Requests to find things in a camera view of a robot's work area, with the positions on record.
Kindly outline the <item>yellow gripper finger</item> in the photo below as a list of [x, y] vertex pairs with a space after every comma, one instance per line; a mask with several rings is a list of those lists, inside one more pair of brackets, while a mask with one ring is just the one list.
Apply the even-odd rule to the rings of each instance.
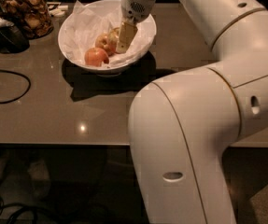
[[138, 29], [135, 24], [123, 21], [120, 26], [119, 39], [116, 46], [117, 53], [125, 53], [131, 46]]

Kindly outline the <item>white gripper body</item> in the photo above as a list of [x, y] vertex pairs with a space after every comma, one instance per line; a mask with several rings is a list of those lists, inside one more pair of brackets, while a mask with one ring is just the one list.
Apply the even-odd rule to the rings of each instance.
[[121, 0], [122, 20], [136, 25], [144, 21], [156, 0]]

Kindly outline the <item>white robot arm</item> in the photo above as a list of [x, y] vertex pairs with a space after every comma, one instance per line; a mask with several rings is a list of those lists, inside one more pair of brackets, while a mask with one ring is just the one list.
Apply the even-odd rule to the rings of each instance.
[[222, 154], [268, 127], [268, 10], [256, 0], [179, 1], [216, 60], [135, 96], [134, 169], [150, 224], [236, 224]]

